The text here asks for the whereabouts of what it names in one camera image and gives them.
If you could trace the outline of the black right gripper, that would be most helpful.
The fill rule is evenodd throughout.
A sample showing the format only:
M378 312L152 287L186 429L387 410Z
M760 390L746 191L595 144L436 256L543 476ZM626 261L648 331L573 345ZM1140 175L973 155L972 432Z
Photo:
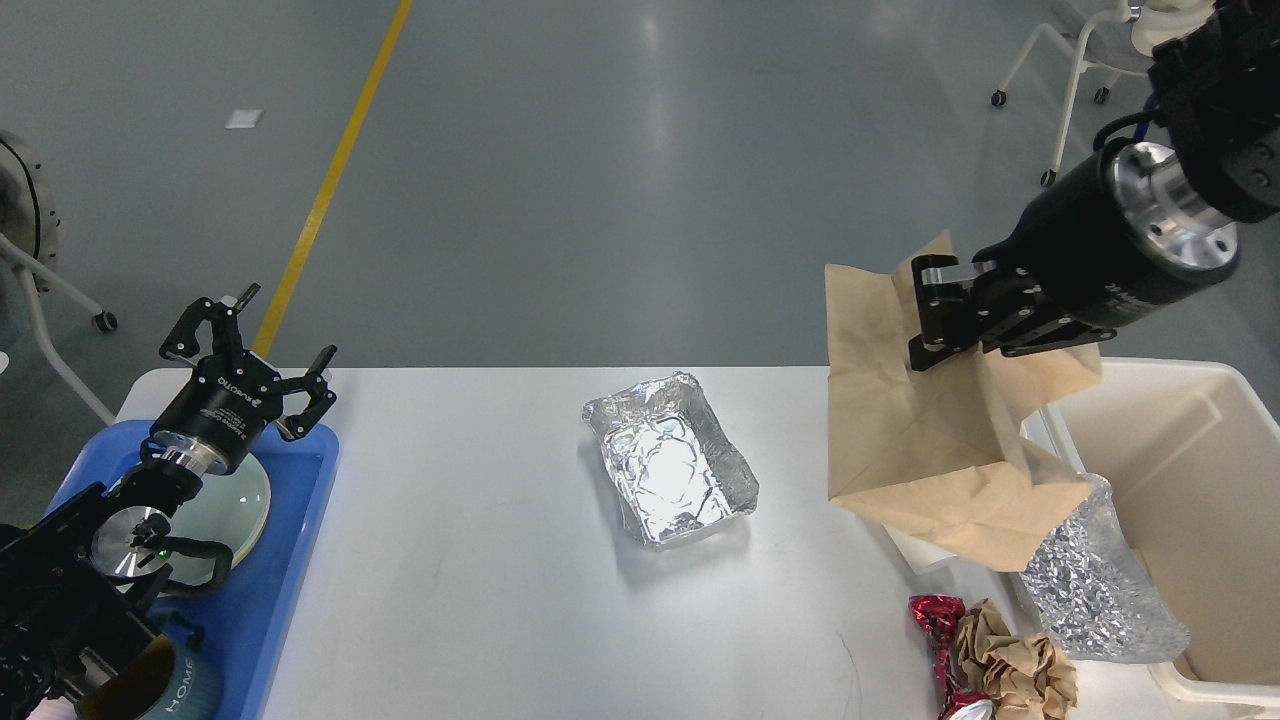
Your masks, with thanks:
M1023 357L1111 340L1225 282L1240 260L1236 223L1199 196L1171 147L1114 140L1027 205L1000 264L911 259L920 329L908 342L910 368L927 372L975 345ZM995 322L972 287L1000 265L1024 270L1066 315L1015 310Z

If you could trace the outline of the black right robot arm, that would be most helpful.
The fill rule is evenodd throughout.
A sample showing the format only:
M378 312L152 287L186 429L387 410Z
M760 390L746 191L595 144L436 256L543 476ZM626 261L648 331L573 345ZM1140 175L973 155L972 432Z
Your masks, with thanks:
M1106 126L1064 178L1048 170L1005 241L911 260L911 369L1110 340L1231 275L1238 225L1277 213L1277 4L1215 3L1148 76L1153 106Z

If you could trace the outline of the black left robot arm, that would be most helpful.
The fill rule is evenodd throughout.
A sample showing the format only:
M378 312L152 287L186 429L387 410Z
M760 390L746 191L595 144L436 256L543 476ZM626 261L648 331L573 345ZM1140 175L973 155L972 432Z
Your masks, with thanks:
M67 697L93 719L138 717L114 710L122 682L154 665L164 641L148 619L160 594L202 598L233 568L233 548L178 536L180 507L206 477L237 471L269 427L305 438L337 401L325 370L337 347L285 378L246 348L238 316L259 292L196 299L160 346L189 379L114 486L90 484L28 528L3 527L3 716L28 717L44 700Z

